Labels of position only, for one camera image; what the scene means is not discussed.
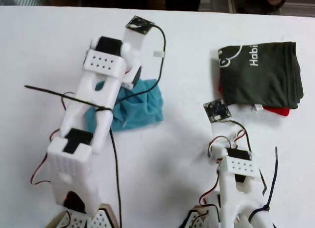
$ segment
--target person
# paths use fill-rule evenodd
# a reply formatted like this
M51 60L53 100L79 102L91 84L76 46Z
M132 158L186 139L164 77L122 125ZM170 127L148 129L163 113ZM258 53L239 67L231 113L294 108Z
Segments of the person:
M248 0L238 8L244 14L272 14L278 11L286 0Z

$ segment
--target white plastic piece with holes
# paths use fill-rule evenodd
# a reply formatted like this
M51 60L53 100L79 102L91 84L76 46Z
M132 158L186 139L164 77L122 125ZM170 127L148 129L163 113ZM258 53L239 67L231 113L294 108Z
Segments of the white plastic piece with holes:
M208 228L208 224L205 223L201 217L197 218L197 220L194 223L194 227L191 227L193 220L197 216L199 216L199 213L197 211L193 211L187 220L185 228Z
M125 72L121 69L126 69L124 65L124 59L119 56L90 49L87 52L83 68L84 70L122 79Z
M92 149L80 143L73 154L63 151L68 140L54 137L47 150L49 174L56 203L63 206L69 191L85 203L87 214L93 215L100 206L98 188L92 174Z
M220 163L219 172L221 227L234 228L235 218L238 215L248 218L253 210L261 208L265 204L259 167L254 154L252 154L251 161L226 156ZM237 183L235 174L245 175L244 182ZM255 228L273 228L270 214L267 211L257 213L251 224L248 221L246 224Z
M67 228L84 228L87 224L87 228L113 228L106 212L103 210L98 210L93 220L82 213L70 212L71 222L69 224L69 216L66 213L61 221L59 222L57 228L62 228L69 224Z
M57 228L84 228L85 224L88 224L91 222L91 218L88 217L85 214L74 212L74 211L69 211L70 213L70 223L69 223L69 216L66 213L61 221L59 222Z
M109 64L103 69L103 65L100 62L109 62ZM89 50L84 62L84 70L75 98L113 109L126 71L125 60L121 57ZM97 82L101 80L105 80L106 84L101 90L95 91ZM70 103L60 127L62 137L65 137L71 128L79 128L76 126L78 119L83 119L83 115L90 107L77 101ZM103 148L112 120L113 113L109 110L97 113L97 127L91 144L94 154L99 154Z
M239 175L259 178L259 168L255 161L248 161L239 158L226 156L220 163L220 172L230 172Z

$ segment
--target floor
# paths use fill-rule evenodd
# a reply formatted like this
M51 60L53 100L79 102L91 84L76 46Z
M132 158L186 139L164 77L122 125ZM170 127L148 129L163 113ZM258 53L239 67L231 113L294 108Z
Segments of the floor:
M237 4L244 0L201 0L199 11L237 13ZM315 17L315 0L287 0L275 15Z

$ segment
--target wire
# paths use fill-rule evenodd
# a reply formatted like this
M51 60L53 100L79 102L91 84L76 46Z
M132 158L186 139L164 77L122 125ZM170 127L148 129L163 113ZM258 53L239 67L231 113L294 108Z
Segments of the wire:
M64 110L66 110L65 105L64 105L64 101L63 101L63 97L61 98L61 102L62 102L62 104L63 104ZM50 141L50 142L53 140L52 137L54 136L54 134L57 133L59 130L60 130L60 129L56 129L55 131L53 131L53 132L50 134L50 136L49 136L49 141ZM45 163L46 160L47 160L47 153L45 154L43 160L41 161L41 163L38 165L38 167L36 168L36 170L34 171L34 173L33 173L32 176L31 176L30 182L31 182L32 185L38 185L38 184L41 184L41 183L44 183L44 182L50 183L49 180L42 180L42 181L38 181L38 182L36 182L36 183L33 183L34 177L35 177L36 174L38 173L39 169L44 165L44 163Z
M250 152L252 151L252 149L251 149L251 144L250 144L250 139L249 139L249 136L248 136L247 130L245 129L245 127L244 127L241 123L239 123L239 122L237 122L237 121L234 121L234 120L218 121L218 122L220 122L220 123L227 123L227 122L231 122L231 123L234 123L234 124L236 124L236 125L240 126L240 127L241 127L244 131L245 131L245 135L246 135L246 140L247 140L248 150L249 150Z
M46 159L47 159L47 153L45 154L43 160L41 161L41 163L38 165L38 167L37 167L36 170L34 171L33 175L31 175L30 182L31 182L32 185L38 185L38 184L41 184L41 183L44 183L44 182L50 183L49 180L42 180L42 181L38 181L38 182L36 182L36 183L33 182L34 177L36 176L36 174L38 173L39 169L40 169L41 166L44 164L44 162L46 161Z
M61 97L61 103L62 103L62 105L63 105L64 110L66 110L66 108L65 108L65 104L64 104L63 97L64 97L64 95L66 95L66 94L75 94L75 93L74 93L74 92L65 92L65 93L63 94L63 96Z
M60 130L60 129L56 129L55 131L53 131L53 132L51 133L51 135L49 136L49 141L50 141L50 142L53 141L52 137L53 137L54 134L57 133L59 130Z
M233 142L235 143L237 140L241 139L242 137L245 136L245 130L241 129L237 132L235 139L233 140Z
M68 211L65 211L67 214L68 214L68 217L69 217L69 222L67 225L63 226L63 227L60 227L60 228L67 228L70 224L71 224L71 216L70 216L70 213Z
M269 211L270 210L270 202L271 202L271 198L272 198L272 194L274 192L274 187L275 187L275 183L276 183L276 179L277 179L277 174L278 174L278 148L275 148L276 151L276 163L275 163L275 173L274 173L274 178L272 180L272 184L271 184L271 189L270 189L270 193L269 193L269 198L267 203L262 207L262 208L258 208L256 210L253 210L253 212L250 214L250 216L248 217L248 221L249 223L251 223L252 221L252 217L257 213L257 212L261 212L261 211Z
M158 29L158 30L161 31L161 33L162 33L162 35L163 35L163 39L164 39L163 52L165 52L165 49L166 49L166 37L165 37L164 31L163 31L159 26L157 26L157 25L152 25L152 27L154 27L154 28L156 28L156 29ZM163 58L162 58L162 61L161 61L161 65L160 65L159 75L158 75L157 81L155 82L155 84L154 84L151 88L149 88L149 89L147 89L147 90L144 90L144 91L141 91L141 92L139 92L139 93L131 94L131 95L126 96L126 97L124 97L124 98L118 99L118 100L116 101L115 105L117 105L117 104L121 103L122 101L127 100L127 99L129 99L129 98L138 96L138 95L140 95L140 94L148 93L149 91L151 91L152 89L154 89L155 86L158 85L158 83L159 83L159 81L160 81L160 79L161 79L162 70L163 70L163 64L164 64L164 59L165 59L165 57L163 57Z
M215 188L218 186L218 182L219 182L219 172L217 172L218 173L218 177L217 177L217 180L216 180L216 183L215 183L215 185L210 189L210 190L208 190L207 192L205 192L205 193L203 193L201 196L200 196L200 198L199 198L199 204L200 204L200 206L202 206L202 207L208 207L210 204L202 204L201 203L201 201L202 201L202 199L205 197L205 196L207 196L208 194L210 194L213 190L215 190Z
M67 95L51 91L49 89L43 89L43 88L34 87L34 86L30 86L30 85L24 85L24 87L27 88L27 89L33 89L33 90L37 90L37 91L40 91L40 92L44 92L44 93L48 93L48 94L52 94L52 95L57 95L57 96L60 96L60 97L63 97L63 98L67 98L67 99L73 100L73 101L84 103L86 105L94 106L94 107L97 107L98 110L107 110L107 111L111 111L111 112L113 111L111 108L108 108L108 107L105 107L105 106L98 106L98 105L96 105L94 103L91 103L91 102L88 102L88 101L83 101L83 100L80 100L80 99L77 99L77 98L73 98L73 97L69 97Z
M217 137L215 137L214 139L212 139L210 142L209 142L209 145L208 145L208 157L210 157L210 149L212 148L212 144L218 139L218 138L225 138L227 141L228 141L228 143L229 143L229 146L230 146L230 148L232 147L232 145L231 145L231 141L226 137L226 136L224 136L224 135L220 135L220 136L217 136Z
M120 197L120 188L119 188L118 157L117 157L116 145L115 145L115 140L114 140L112 129L109 130L109 134L110 134L110 138L112 140L113 150L114 150L114 155L115 155L116 185L117 185L117 195L118 195L118 205L119 205L119 223L120 223L120 228L122 228L123 227L123 224L122 224L122 201L121 201L121 197Z
M201 214L201 215L197 216L197 217L192 221L192 224L191 224L190 227L193 228L193 225L195 224L195 222L197 221L197 219L200 218L200 217L203 217L203 216L207 215L208 213L209 213L209 211L206 211L204 214Z
M241 123L239 123L239 122L237 122L237 121L234 121L234 120L218 121L218 122L220 122L220 123L231 122L231 123L234 123L234 124L240 126L240 127L245 131L248 150L249 150L250 152L252 152L251 144L250 144L250 138L249 138L249 136L248 136L247 130L246 130L246 128L245 128ZM262 195L264 196L265 193L266 193L266 191L267 191L267 185L266 185L266 181L265 181L264 176L262 175L260 169L259 169L259 173L260 173L261 181L262 181L262 183L263 183L263 185L264 185L264 190L262 191Z

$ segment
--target black cable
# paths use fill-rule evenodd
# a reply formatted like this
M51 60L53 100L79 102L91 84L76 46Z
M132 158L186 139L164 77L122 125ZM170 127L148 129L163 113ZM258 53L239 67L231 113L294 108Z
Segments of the black cable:
M195 222L197 221L197 219L200 218L200 217L203 217L203 216L207 215L208 213L209 213L209 211L206 211L204 214L201 214L201 215L197 216L197 217L192 221L192 224L191 224L190 227L193 228L193 224L195 224Z
M77 99L77 98L73 98L73 97L69 97L67 95L51 91L49 89L43 89L43 88L34 87L34 86L30 86L30 85L24 85L24 87L27 88L27 89L33 89L33 90L37 90L37 91L40 91L40 92L44 92L44 93L48 93L48 94L52 94L52 95L57 95L57 96L60 96L62 98L67 98L67 99L70 99L70 100L73 100L73 101L77 101L77 102L80 102L80 103L84 103L86 105L97 107L98 109L101 109L101 110L113 111L111 108L108 108L108 107L105 107L105 106L98 106L98 105L96 105L94 103L91 103L91 102L88 102L88 101L83 101L83 100L80 100L80 99Z
M271 198L272 198L272 194L274 192L274 187L275 187L275 183L276 183L276 179L277 179L277 174L278 174L278 148L276 147L276 164L275 164L275 174L274 174L274 178L272 180L272 184L271 184L271 189L270 189L270 193L269 193L269 198L267 203L262 207L262 208L258 208L256 210L253 210L253 212L250 214L250 216L248 217L248 221L249 223L251 223L252 217L257 213L257 212L261 212L261 211L269 211L270 210L270 202L271 202Z
M158 29L158 30L161 31L161 33L162 33L162 35L163 35L163 39L164 39L163 52L165 53L165 49L166 49L166 37L165 37L165 33L164 33L164 31L163 31L159 26L157 26L157 25L152 25L152 27L154 27L154 28L156 28L156 29ZM160 81L160 79L161 79L161 76L162 76L164 58L165 58L165 57L163 57L163 58L162 58L162 61L161 61L161 65L160 65L159 75L158 75L157 81L155 82L155 84L154 84L151 88L149 88L149 89L147 89L147 90L144 90L144 91L141 91L141 92L139 92L139 93L131 94L131 95L126 96L126 97L124 97L124 98L118 99L118 100L116 101L115 105L116 105L116 104L119 104L119 103L121 103L122 101L127 100L127 99L129 99L129 98L138 96L138 95L140 95L140 94L148 93L149 91L151 91L152 89L154 89L154 87L155 87L156 85L158 85L158 83L159 83L159 81Z
M114 140L112 129L109 130L109 134L110 134L110 138L112 140L114 155L115 155L116 185L117 185L117 195L118 195L118 205L119 205L119 223L120 223L120 228L122 228L123 227L123 224L122 224L122 201L120 198L120 188L119 188L118 157L117 157L116 145L115 145L115 140Z
M234 121L234 120L218 121L218 122L220 122L220 123L231 122L231 123L234 123L234 124L240 126L240 127L245 131L248 150L249 150L250 152L252 152L251 144L250 144L250 138L249 138L249 136L248 136L247 130L245 129L245 127L244 127L241 123L239 123L239 122L237 122L237 121ZM265 193L266 193L266 191L267 191L267 184L266 184L266 181L265 181L264 176L262 175L260 169L259 169L259 173L260 173L260 178L261 178L262 184L264 185L264 190L262 191L262 195L264 196Z

